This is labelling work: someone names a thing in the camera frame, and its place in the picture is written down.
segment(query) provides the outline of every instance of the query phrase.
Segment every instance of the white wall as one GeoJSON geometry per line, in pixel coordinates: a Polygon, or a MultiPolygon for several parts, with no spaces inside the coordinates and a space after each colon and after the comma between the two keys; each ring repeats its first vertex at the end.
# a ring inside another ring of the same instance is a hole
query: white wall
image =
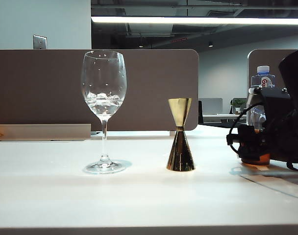
{"type": "Polygon", "coordinates": [[[90,0],[0,0],[0,49],[33,49],[33,34],[48,49],[90,49],[90,16],[90,0]]]}
{"type": "Polygon", "coordinates": [[[298,35],[199,53],[199,98],[223,98],[228,114],[234,97],[247,97],[248,54],[254,49],[298,49],[298,35]]]}

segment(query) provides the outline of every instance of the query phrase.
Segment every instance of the wall plate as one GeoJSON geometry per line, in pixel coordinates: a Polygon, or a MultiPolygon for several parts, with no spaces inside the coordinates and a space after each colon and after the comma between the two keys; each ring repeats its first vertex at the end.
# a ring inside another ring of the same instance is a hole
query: wall plate
{"type": "Polygon", "coordinates": [[[33,48],[34,49],[47,49],[47,37],[33,35],[33,48]]]}

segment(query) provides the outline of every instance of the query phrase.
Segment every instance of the desk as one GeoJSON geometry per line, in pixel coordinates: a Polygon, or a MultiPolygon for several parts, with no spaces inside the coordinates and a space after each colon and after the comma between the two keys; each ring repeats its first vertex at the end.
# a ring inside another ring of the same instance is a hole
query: desk
{"type": "Polygon", "coordinates": [[[100,137],[0,142],[0,235],[298,235],[298,172],[241,165],[226,134],[186,132],[190,172],[166,169],[174,137],[109,137],[112,159],[131,163],[110,175],[82,171],[100,137]]]}
{"type": "MultiPolygon", "coordinates": [[[[235,120],[239,115],[237,114],[203,114],[203,122],[222,122],[221,120],[235,120]]],[[[241,121],[246,121],[246,115],[243,115],[241,121]]]]}

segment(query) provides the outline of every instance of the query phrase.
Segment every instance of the jigger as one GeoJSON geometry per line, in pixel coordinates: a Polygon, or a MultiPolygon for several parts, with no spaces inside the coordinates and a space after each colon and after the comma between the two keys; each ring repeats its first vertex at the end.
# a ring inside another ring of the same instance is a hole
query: jigger
{"type": "Polygon", "coordinates": [[[193,157],[184,132],[184,125],[191,103],[191,98],[169,99],[170,109],[176,124],[176,134],[167,165],[167,169],[169,170],[190,171],[195,169],[193,157]]]}

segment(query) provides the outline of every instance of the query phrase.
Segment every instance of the water bottle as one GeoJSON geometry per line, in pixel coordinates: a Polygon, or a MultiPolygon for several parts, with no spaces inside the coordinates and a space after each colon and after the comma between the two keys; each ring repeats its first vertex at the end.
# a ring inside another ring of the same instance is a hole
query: water bottle
{"type": "MultiPolygon", "coordinates": [[[[258,66],[257,75],[251,77],[251,88],[247,99],[247,107],[261,102],[259,96],[255,93],[254,88],[275,87],[275,76],[270,74],[269,66],[258,66]]],[[[262,124],[266,121],[266,114],[263,105],[258,105],[249,110],[247,115],[247,124],[254,126],[256,132],[263,130],[262,124]]]]}

